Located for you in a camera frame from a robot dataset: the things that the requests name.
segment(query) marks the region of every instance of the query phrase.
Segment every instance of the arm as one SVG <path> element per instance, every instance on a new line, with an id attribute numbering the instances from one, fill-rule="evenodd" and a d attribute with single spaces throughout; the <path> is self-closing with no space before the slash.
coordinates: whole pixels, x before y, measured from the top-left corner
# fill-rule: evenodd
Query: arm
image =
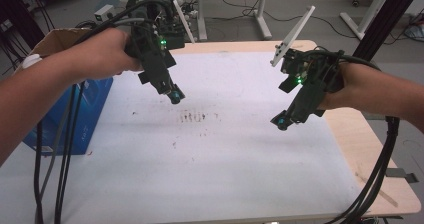
<path id="1" fill-rule="evenodd" d="M 70 85 L 141 70 L 123 51 L 127 40 L 108 29 L 0 82 L 0 166 Z"/>
<path id="2" fill-rule="evenodd" d="M 424 86 L 370 67 L 341 64 L 345 87 L 328 93 L 320 109 L 352 107 L 402 118 L 424 133 Z"/>

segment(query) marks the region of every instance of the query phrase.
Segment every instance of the gray floor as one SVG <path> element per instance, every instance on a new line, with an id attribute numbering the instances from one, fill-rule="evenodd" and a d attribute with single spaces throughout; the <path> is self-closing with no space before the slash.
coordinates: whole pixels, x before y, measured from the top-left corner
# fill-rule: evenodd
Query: gray floor
<path id="1" fill-rule="evenodd" d="M 226 0 L 238 5 L 253 5 L 256 0 Z M 340 33 L 354 36 L 347 25 L 339 17 L 340 12 L 347 12 L 358 23 L 364 16 L 370 1 L 360 0 L 361 5 L 352 7 L 350 0 L 267 0 L 265 11 L 277 19 L 290 19 L 303 15 L 308 5 L 316 6 L 313 16 L 323 18 L 330 22 Z M 113 4 L 122 7 L 118 0 L 46 0 L 46 8 L 56 28 L 73 27 L 81 21 L 93 20 L 93 13 L 104 4 Z M 244 8 L 229 6 L 222 0 L 205 0 L 204 13 L 207 17 L 231 18 L 241 15 Z M 34 16 L 44 31 L 47 31 L 44 19 L 40 12 Z M 408 16 L 402 18 L 393 30 L 393 35 L 398 36 Z M 276 21 L 271 16 L 265 15 L 266 22 L 273 35 L 273 40 L 281 40 L 296 24 L 297 20 Z M 233 42 L 262 40 L 257 24 L 252 18 L 244 17 L 234 20 L 218 20 L 208 18 L 206 22 L 208 41 Z M 343 49 L 346 54 L 352 54 L 359 40 L 338 35 L 329 24 L 318 19 L 310 19 L 298 39 L 313 40 L 318 45 L 331 51 Z M 374 61 L 385 72 L 404 77 L 406 79 L 424 84 L 424 44 L 412 40 L 399 40 L 392 45 L 383 45 L 374 57 Z M 0 50 L 0 71 L 9 68 L 9 61 Z M 6 78 L 12 71 L 6 72 L 0 79 Z M 386 126 L 382 120 L 369 117 L 369 124 L 382 142 L 385 140 Z M 419 183 L 411 184 L 420 200 L 424 200 L 424 135 L 406 122 L 401 123 L 400 134 L 397 141 L 394 161 L 407 173 L 415 173 Z M 424 211 L 418 214 L 407 215 L 404 220 L 389 219 L 389 223 L 418 224 L 424 220 Z M 322 223 L 319 221 L 290 222 L 290 223 Z"/>

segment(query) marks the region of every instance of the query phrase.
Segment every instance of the cardboard box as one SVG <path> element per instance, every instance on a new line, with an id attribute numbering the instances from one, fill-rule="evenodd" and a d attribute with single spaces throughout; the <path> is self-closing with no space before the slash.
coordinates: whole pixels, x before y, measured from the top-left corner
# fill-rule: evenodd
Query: cardboard box
<path id="1" fill-rule="evenodd" d="M 37 44 L 31 54 L 39 54 L 40 56 L 48 56 L 56 52 L 65 50 L 73 45 L 76 40 L 88 30 L 83 29 L 57 29 L 46 35 L 46 37 Z M 84 91 L 78 113 L 77 124 L 75 128 L 74 142 L 72 146 L 72 155 L 85 154 L 97 125 L 100 113 L 102 112 L 109 90 L 112 86 L 113 79 L 104 80 L 87 80 L 84 85 Z M 81 86 L 78 85 L 75 97 L 74 107 L 76 107 L 78 94 Z M 59 98 L 53 105 L 46 116 L 43 118 L 43 136 L 42 136 L 42 154 L 50 155 L 53 151 L 53 144 L 56 135 L 60 136 L 60 142 L 57 148 L 57 154 L 63 154 L 63 146 L 65 143 L 66 121 L 61 128 L 60 122 L 62 116 L 66 112 L 67 104 L 70 100 L 71 87 Z M 37 143 L 37 128 L 35 127 L 23 140 L 23 142 L 35 150 Z"/>

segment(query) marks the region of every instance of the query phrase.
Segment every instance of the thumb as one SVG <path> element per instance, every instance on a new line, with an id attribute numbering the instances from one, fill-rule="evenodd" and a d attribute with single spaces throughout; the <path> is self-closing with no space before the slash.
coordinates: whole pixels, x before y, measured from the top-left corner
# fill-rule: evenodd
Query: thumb
<path id="1" fill-rule="evenodd" d="M 125 70 L 127 71 L 143 71 L 143 66 L 141 65 L 141 61 L 136 59 L 136 58 L 132 58 L 128 55 L 125 54 L 125 59 L 124 59 L 124 65 L 125 65 Z"/>

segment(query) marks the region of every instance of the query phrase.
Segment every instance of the black wire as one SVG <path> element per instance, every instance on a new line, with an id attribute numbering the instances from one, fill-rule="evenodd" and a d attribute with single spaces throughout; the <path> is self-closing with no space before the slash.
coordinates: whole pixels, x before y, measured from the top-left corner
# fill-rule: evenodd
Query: black wire
<path id="1" fill-rule="evenodd" d="M 256 2 L 255 2 L 255 4 L 253 5 L 253 6 L 246 6 L 246 5 L 237 5 L 237 4 L 233 4 L 233 3 L 229 3 L 229 2 L 227 2 L 226 0 L 222 0 L 225 4 L 227 4 L 227 5 L 230 5 L 230 6 L 235 6 L 235 7 L 248 7 L 249 9 L 245 9 L 245 10 L 243 10 L 242 11 L 242 15 L 241 16 L 236 16 L 236 17 L 230 17 L 230 18 L 212 18 L 212 19 L 217 19 L 217 20 L 234 20 L 234 19 L 237 19 L 237 18 L 241 18 L 241 17 L 245 17 L 245 16 L 250 16 L 250 13 L 255 9 L 255 6 L 256 6 L 256 4 L 258 3 L 258 1 L 259 0 L 256 0 Z M 264 13 L 265 14 L 267 14 L 269 17 L 271 17 L 273 20 L 275 20 L 275 21 L 280 21 L 280 22 L 286 22 L 286 21 L 292 21 L 292 20 L 294 20 L 294 19 L 297 19 L 297 18 L 301 18 L 302 16 L 296 16 L 296 17 L 292 17 L 292 18 L 289 18 L 289 19 L 278 19 L 278 18 L 276 18 L 276 17 L 274 17 L 274 16 L 272 16 L 271 14 L 269 14 L 268 12 L 266 12 L 266 11 L 264 11 Z M 343 34 L 343 33 L 341 33 L 341 32 L 339 32 L 334 26 L 333 26 L 333 24 L 331 24 L 329 21 L 327 21 L 327 20 L 325 20 L 325 19 L 323 19 L 323 18 L 320 18 L 320 17 L 316 17 L 316 16 L 311 16 L 311 18 L 315 18 L 315 19 L 318 19 L 318 20 L 321 20 L 321 21 L 323 21 L 323 22 L 325 22 L 325 23 L 327 23 L 328 25 L 330 25 L 330 27 L 334 30 L 334 32 L 336 32 L 338 35 L 340 35 L 340 36 L 343 36 L 343 37 L 346 37 L 346 38 L 355 38 L 356 39 L 356 37 L 355 36 L 348 36 L 348 35 L 345 35 L 345 34 Z"/>
<path id="2" fill-rule="evenodd" d="M 109 27 L 113 27 L 114 23 L 118 20 L 120 20 L 122 17 L 128 15 L 129 13 L 133 12 L 134 10 L 138 9 L 139 7 L 149 4 L 149 3 L 155 3 L 155 4 L 159 4 L 162 5 L 165 9 L 166 12 L 166 17 L 168 18 L 168 20 L 173 20 L 174 18 L 174 11 L 172 10 L 170 3 L 168 2 L 164 2 L 164 1 L 159 1 L 159 0 L 144 0 L 144 1 L 140 1 L 137 4 L 135 4 L 134 6 L 122 11 L 121 13 L 117 14 L 116 16 L 114 16 L 113 18 L 103 22 L 102 24 L 98 25 L 95 29 L 89 31 L 88 33 L 84 34 L 81 38 L 79 38 L 74 45 L 77 45 L 85 40 L 87 40 L 88 38 L 106 30 Z"/>
<path id="3" fill-rule="evenodd" d="M 37 224 L 43 224 L 43 205 L 40 197 L 40 164 L 41 164 L 41 148 L 43 139 L 42 121 L 37 124 L 37 145 L 35 150 L 35 168 L 34 168 L 34 196 L 37 204 Z"/>
<path id="4" fill-rule="evenodd" d="M 141 1 L 141 2 L 137 3 L 136 5 L 126 9 L 125 11 L 117 14 L 115 17 L 109 19 L 108 21 L 103 22 L 102 24 L 97 26 L 95 29 L 89 31 L 88 33 L 83 35 L 81 38 L 79 38 L 74 43 L 74 45 L 77 45 L 81 42 L 84 42 L 85 40 L 89 39 L 91 36 L 94 36 L 94 35 L 102 32 L 102 31 L 104 31 L 108 27 L 113 26 L 114 22 L 120 20 L 122 17 L 126 16 L 127 14 L 136 10 L 137 8 L 139 8 L 143 5 L 146 5 L 148 3 L 156 3 L 156 4 L 162 5 L 165 8 L 167 18 L 173 19 L 173 14 L 172 14 L 173 11 L 170 8 L 170 6 L 167 5 L 166 2 L 157 1 L 157 0 Z M 68 112 L 68 123 L 67 123 L 66 134 L 65 134 L 63 159 L 62 159 L 62 165 L 61 165 L 61 169 L 60 169 L 59 183 L 58 183 L 58 189 L 57 189 L 57 195 L 56 195 L 56 206 L 55 206 L 55 217 L 54 217 L 54 223 L 55 224 L 60 224 L 60 222 L 61 222 L 63 199 L 64 199 L 64 196 L 65 196 L 66 182 L 67 182 L 69 166 L 70 166 L 73 138 L 75 136 L 77 117 L 78 117 L 79 108 L 80 108 L 81 99 L 82 99 L 82 94 L 83 94 L 83 90 L 84 90 L 84 84 L 85 84 L 85 82 L 82 82 L 80 84 L 77 106 L 76 106 L 76 109 L 75 109 L 75 113 L 73 115 L 72 115 L 72 112 L 73 112 L 73 105 L 74 105 L 74 96 L 75 96 L 77 85 L 73 85 L 72 90 L 71 90 L 70 109 L 69 109 L 69 112 Z"/>
<path id="5" fill-rule="evenodd" d="M 377 160 L 377 163 L 374 166 L 374 169 L 364 188 L 362 189 L 361 193 L 358 195 L 356 200 L 353 202 L 353 204 L 345 212 L 343 212 L 330 222 L 326 222 L 326 224 L 335 223 L 343 218 L 345 218 L 345 220 L 342 223 L 353 223 L 353 221 L 358 220 L 370 208 L 375 198 L 377 197 L 384 180 L 384 175 L 388 163 L 390 161 L 390 157 L 393 153 L 393 149 L 396 143 L 397 132 L 399 129 L 399 118 L 386 117 L 386 120 L 389 129 L 389 131 L 387 132 L 387 139 Z"/>
<path id="6" fill-rule="evenodd" d="M 417 16 L 415 16 L 413 19 L 411 19 L 411 20 L 409 20 L 409 25 L 408 26 L 406 26 L 404 29 L 403 29 L 403 31 L 398 35 L 398 37 L 397 38 L 395 38 L 394 36 L 393 36 L 393 34 L 392 33 L 390 33 L 390 36 L 394 39 L 392 42 L 389 42 L 389 43 L 383 43 L 384 45 L 392 45 L 392 44 L 394 44 L 395 42 L 397 42 L 397 41 L 401 41 L 401 40 L 407 40 L 407 39 L 411 39 L 411 40 L 414 40 L 414 41 L 419 41 L 419 42 L 422 42 L 422 41 L 424 41 L 424 37 L 409 37 L 408 35 L 406 35 L 405 34 L 405 31 L 415 22 L 415 21 L 417 21 L 417 19 L 419 18 L 419 17 L 421 17 L 421 15 L 422 15 L 422 13 L 424 12 L 424 8 L 423 9 L 421 9 L 421 11 L 418 13 L 418 15 Z"/>
<path id="7" fill-rule="evenodd" d="M 44 8 L 44 5 L 40 2 L 40 0 L 35 0 L 38 7 L 41 9 L 41 14 L 43 15 L 44 21 L 46 22 L 47 30 L 51 31 L 51 29 L 55 29 L 55 26 L 52 22 L 52 19 L 50 18 L 49 14 L 47 13 L 47 10 Z"/>
<path id="8" fill-rule="evenodd" d="M 63 145 L 63 158 L 62 158 L 62 165 L 60 168 L 60 174 L 59 174 L 59 182 L 58 182 L 58 187 L 57 187 L 57 194 L 56 194 L 56 205 L 55 205 L 55 216 L 54 216 L 54 223 L 55 224 L 60 224 L 60 219 L 61 219 L 61 214 L 62 214 L 62 204 L 63 204 L 63 197 L 62 197 L 62 193 L 64 191 L 62 191 L 63 189 L 63 178 L 64 178 L 64 172 L 65 172 L 65 166 L 66 166 L 66 153 L 67 150 L 69 149 L 70 143 L 69 143 L 69 135 L 70 135 L 70 128 L 71 128 L 71 123 L 72 123 L 72 112 L 73 112 L 73 103 L 74 103 L 74 96 L 75 96 L 75 91 L 76 91 L 76 85 L 72 85 L 72 89 L 71 89 L 71 96 L 70 96 L 70 108 L 69 108 L 69 112 L 68 112 L 68 120 L 67 120 L 67 125 L 66 125 L 66 132 L 65 132 L 65 142 Z"/>
<path id="9" fill-rule="evenodd" d="M 71 156 L 72 156 L 72 146 L 73 146 L 73 143 L 74 143 L 75 129 L 76 129 L 76 124 L 77 124 L 77 119 L 78 119 L 79 108 L 81 106 L 82 94 L 84 92 L 84 86 L 85 86 L 85 81 L 83 81 L 82 83 L 79 84 L 80 88 L 79 88 L 79 94 L 78 94 L 78 99 L 77 99 L 77 106 L 76 106 L 76 109 L 75 109 L 74 118 L 72 120 L 71 133 L 68 136 L 69 142 L 68 142 L 66 150 L 63 151 L 63 157 L 64 158 L 62 160 L 66 159 L 66 163 L 65 163 L 65 167 L 64 167 L 62 185 L 61 185 L 61 188 L 60 188 L 61 193 L 60 193 L 60 197 L 59 197 L 60 198 L 59 206 L 58 206 L 58 210 L 56 212 L 57 215 L 55 216 L 55 221 L 58 221 L 58 223 L 60 223 L 61 216 L 62 216 L 63 199 L 64 199 L 64 196 L 65 196 L 66 183 L 67 183 L 67 180 L 68 180 L 69 166 L 70 166 Z"/>

